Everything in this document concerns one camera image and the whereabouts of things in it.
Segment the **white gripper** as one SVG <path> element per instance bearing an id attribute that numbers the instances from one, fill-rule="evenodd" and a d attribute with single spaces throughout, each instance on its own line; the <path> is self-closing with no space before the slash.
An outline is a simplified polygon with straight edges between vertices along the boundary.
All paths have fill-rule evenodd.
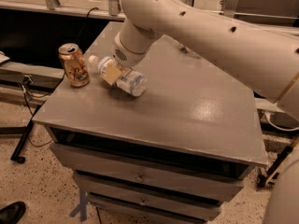
<path id="1" fill-rule="evenodd" d="M 161 36 L 160 33 L 137 27 L 126 19 L 114 38 L 112 55 L 121 66 L 136 66 L 144 59 L 151 45 Z M 104 80 L 109 85 L 113 85 L 121 73 L 122 70 L 117 63 L 108 63 Z"/>

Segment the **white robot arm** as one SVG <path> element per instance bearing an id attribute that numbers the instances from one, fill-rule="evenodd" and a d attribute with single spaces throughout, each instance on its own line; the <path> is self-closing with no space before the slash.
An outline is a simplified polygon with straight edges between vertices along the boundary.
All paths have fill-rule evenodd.
<path id="1" fill-rule="evenodd" d="M 168 35 L 299 120 L 299 39 L 194 8 L 181 0 L 121 0 L 110 76 L 139 64 Z"/>

